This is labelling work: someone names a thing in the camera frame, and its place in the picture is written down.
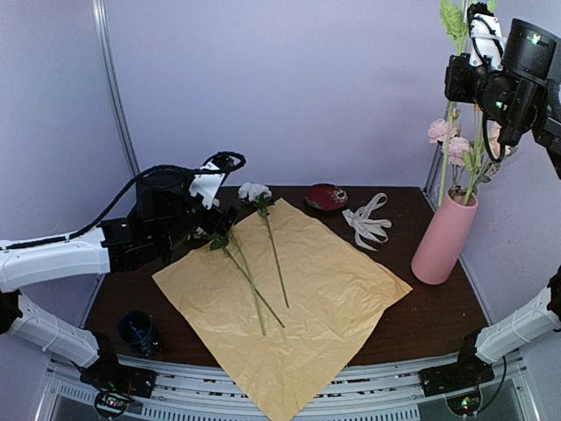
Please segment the grey printed ribbon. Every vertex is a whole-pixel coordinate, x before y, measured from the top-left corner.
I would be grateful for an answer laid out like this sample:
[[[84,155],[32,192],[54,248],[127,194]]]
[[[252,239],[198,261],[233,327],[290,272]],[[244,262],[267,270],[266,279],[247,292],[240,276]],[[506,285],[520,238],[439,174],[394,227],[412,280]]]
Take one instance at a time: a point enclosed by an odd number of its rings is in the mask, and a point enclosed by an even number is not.
[[[342,211],[344,221],[354,230],[354,241],[358,247],[377,252],[373,245],[388,242],[387,230],[392,227],[392,222],[386,218],[372,218],[372,214],[386,203],[387,195],[378,193],[366,205]]]

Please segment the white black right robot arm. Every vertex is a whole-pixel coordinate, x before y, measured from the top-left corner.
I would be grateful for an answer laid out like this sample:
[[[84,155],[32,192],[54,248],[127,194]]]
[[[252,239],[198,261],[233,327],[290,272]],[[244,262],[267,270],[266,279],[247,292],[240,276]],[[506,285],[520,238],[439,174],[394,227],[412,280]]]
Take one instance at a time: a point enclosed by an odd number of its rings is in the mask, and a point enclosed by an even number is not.
[[[472,51],[451,56],[445,75],[445,96],[452,102],[474,103],[485,122],[501,127],[500,151],[488,156],[503,160],[507,147],[517,146],[526,132],[547,151],[560,169],[560,38],[536,25],[513,19],[506,39],[497,17],[484,4],[468,10]],[[560,276],[527,304],[499,323],[468,335],[450,380],[469,386],[509,352],[549,331],[560,329]]]

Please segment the lilac pink flower stem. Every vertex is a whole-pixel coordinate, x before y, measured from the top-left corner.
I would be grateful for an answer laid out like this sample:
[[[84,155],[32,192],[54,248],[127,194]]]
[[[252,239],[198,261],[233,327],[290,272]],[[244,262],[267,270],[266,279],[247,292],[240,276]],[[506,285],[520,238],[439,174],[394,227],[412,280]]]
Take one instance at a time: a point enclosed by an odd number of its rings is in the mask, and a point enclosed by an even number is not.
[[[251,274],[251,270],[242,250],[242,246],[237,241],[235,235],[233,234],[233,231],[229,231],[224,236],[220,236],[218,234],[205,234],[204,237],[209,241],[209,249],[211,251],[221,250],[249,285],[258,315],[261,334],[263,336],[266,336],[265,319],[262,306],[264,306],[268,310],[270,315],[277,322],[281,329],[285,328],[285,324],[283,323],[281,318],[277,315],[271,304],[259,291]]]

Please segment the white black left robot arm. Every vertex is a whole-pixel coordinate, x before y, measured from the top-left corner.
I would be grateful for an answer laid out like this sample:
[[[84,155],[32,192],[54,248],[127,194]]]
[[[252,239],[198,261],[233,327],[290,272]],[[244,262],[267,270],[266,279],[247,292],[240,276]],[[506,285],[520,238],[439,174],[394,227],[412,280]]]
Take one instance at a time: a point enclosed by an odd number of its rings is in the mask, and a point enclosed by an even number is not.
[[[125,218],[101,217],[77,232],[58,237],[1,243],[1,332],[57,353],[78,367],[91,367],[106,389],[126,380],[121,364],[104,355],[94,333],[40,308],[24,286],[75,275],[130,272],[161,260],[197,229],[225,233],[235,217],[214,201],[229,169],[209,161],[196,171],[175,166],[151,168],[131,180],[136,203]]]

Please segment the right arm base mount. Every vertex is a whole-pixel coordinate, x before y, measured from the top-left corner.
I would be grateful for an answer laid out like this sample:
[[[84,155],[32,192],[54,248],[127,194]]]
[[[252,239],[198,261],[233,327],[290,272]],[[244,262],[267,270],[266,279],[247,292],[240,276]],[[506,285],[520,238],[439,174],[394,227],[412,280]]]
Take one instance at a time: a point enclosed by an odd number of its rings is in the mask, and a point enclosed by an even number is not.
[[[420,384],[425,397],[443,396],[455,416],[475,416],[483,407],[481,386],[494,379],[493,368],[459,362],[422,369]]]

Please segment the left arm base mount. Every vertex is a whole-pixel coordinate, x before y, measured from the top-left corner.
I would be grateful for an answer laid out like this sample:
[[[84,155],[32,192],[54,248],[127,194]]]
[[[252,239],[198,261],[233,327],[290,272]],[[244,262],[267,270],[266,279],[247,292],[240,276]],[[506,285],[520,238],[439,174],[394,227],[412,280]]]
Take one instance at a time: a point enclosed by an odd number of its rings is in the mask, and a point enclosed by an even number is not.
[[[89,367],[75,364],[80,380],[97,390],[93,407],[105,419],[121,417],[135,402],[135,397],[152,396],[157,374],[141,367],[121,364],[112,350],[100,349]]]

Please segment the orange yellow wrapping paper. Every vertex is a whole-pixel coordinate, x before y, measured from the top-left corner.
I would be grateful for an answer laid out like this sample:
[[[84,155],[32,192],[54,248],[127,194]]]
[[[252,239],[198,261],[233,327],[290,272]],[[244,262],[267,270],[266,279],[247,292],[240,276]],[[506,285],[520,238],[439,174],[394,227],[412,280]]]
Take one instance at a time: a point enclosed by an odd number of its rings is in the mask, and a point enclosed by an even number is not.
[[[330,384],[410,288],[285,200],[272,207],[269,221],[289,309],[262,218],[245,218],[234,234],[285,328],[262,306],[261,334],[249,285],[222,251],[202,246],[153,279],[256,406],[272,420],[289,420]]]

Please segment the light pink rose stem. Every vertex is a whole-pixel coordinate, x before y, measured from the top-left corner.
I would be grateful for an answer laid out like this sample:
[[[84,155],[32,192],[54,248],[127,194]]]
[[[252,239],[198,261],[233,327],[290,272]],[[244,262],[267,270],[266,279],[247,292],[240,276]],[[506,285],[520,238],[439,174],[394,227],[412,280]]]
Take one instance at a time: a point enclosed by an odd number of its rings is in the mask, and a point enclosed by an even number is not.
[[[516,152],[515,146],[505,146],[504,154],[501,155],[501,145],[498,142],[500,131],[501,126],[495,121],[482,123],[482,168],[476,181],[475,190],[472,194],[473,196],[477,194],[477,188],[481,183],[489,183],[491,181],[491,177],[500,170],[501,164],[497,162],[497,160],[500,157],[505,160]],[[464,161],[467,160],[466,155],[468,153],[464,153]]]

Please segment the white blue flower stem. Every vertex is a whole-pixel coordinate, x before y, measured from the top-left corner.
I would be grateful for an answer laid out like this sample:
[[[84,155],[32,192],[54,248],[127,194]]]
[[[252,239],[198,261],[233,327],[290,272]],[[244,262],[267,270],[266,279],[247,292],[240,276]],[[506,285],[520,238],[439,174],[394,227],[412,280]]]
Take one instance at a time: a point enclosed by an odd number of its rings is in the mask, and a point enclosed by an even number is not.
[[[444,157],[441,170],[441,178],[438,194],[438,207],[444,203],[445,194],[445,180],[449,159],[451,157],[451,131],[454,110],[456,109],[456,102],[459,99],[459,94],[454,93],[453,90],[459,87],[459,82],[454,81],[454,77],[458,75],[458,63],[461,54],[465,51],[465,43],[468,36],[468,29],[465,17],[465,1],[458,4],[457,1],[442,0],[439,5],[439,16],[441,18],[443,27],[446,31],[448,38],[452,41],[455,47],[455,54],[448,60],[448,67],[445,73],[445,96],[448,99],[448,104],[445,114],[445,127],[446,135],[444,138]]]

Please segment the orange flower stem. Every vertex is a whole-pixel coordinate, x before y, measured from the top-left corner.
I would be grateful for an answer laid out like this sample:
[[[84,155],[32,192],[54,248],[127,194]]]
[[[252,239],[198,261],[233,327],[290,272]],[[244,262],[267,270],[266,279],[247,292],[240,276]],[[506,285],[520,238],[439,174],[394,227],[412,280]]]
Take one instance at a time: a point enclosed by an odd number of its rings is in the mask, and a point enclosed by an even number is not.
[[[482,111],[478,105],[473,106],[473,142],[470,152],[466,155],[465,164],[470,173],[469,182],[465,192],[464,205],[470,203],[475,190],[476,181],[482,168],[483,139],[482,139]]]

